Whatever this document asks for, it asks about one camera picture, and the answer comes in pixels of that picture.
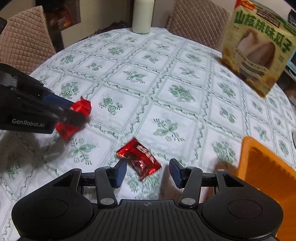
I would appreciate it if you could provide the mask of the quilted chair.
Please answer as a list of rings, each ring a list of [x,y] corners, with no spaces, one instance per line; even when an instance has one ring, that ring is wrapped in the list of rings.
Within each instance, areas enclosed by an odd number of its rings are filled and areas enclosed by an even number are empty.
[[[174,2],[166,29],[174,35],[218,50],[230,18],[228,10],[212,1],[179,0]]]
[[[41,6],[8,19],[1,33],[1,63],[30,74],[55,54]]]

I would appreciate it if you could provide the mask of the bright red pillow candy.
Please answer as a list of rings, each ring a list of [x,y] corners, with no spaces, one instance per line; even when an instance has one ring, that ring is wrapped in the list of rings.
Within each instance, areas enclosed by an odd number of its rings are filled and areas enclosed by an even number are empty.
[[[69,141],[89,120],[91,114],[91,102],[83,96],[74,102],[65,114],[60,118],[55,129],[64,141]]]

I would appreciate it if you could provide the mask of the sunflower seed snack bag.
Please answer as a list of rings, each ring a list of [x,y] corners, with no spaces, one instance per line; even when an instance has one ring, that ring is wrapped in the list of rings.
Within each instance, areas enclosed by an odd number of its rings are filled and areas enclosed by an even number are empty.
[[[237,1],[223,43],[222,63],[259,96],[278,81],[295,51],[295,27],[255,1]]]

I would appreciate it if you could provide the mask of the orange plastic tray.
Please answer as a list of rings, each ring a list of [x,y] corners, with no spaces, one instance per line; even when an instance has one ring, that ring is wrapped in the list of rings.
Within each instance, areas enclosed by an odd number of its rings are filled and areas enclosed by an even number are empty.
[[[295,170],[256,139],[243,138],[239,166],[232,171],[238,178],[276,200],[283,209],[279,240],[295,240]]]

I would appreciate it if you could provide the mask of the white insulated bottle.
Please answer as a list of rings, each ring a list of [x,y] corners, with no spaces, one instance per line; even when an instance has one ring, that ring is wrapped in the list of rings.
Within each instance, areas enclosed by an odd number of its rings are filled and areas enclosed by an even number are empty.
[[[135,0],[133,7],[132,31],[148,34],[151,30],[154,0]]]

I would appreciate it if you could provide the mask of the dark red foil candy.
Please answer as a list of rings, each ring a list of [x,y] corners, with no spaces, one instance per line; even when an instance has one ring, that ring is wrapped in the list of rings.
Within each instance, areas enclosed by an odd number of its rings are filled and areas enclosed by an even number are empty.
[[[126,158],[131,163],[137,171],[140,181],[162,168],[153,154],[135,137],[117,150],[116,154],[121,158]]]

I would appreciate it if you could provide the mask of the green floral tablecloth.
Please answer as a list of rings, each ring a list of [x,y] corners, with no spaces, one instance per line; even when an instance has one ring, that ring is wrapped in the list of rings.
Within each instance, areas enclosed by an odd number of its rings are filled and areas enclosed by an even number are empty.
[[[22,197],[79,168],[117,162],[137,138],[161,163],[140,181],[130,167],[117,199],[173,199],[180,190],[170,159],[205,172],[239,165],[251,136],[295,166],[295,114],[274,85],[261,98],[220,64],[221,53],[153,28],[146,35],[113,30],[82,40],[41,64],[31,76],[70,101],[91,101],[89,123],[69,142],[58,133],[1,131],[1,240],[18,240],[11,211]]]

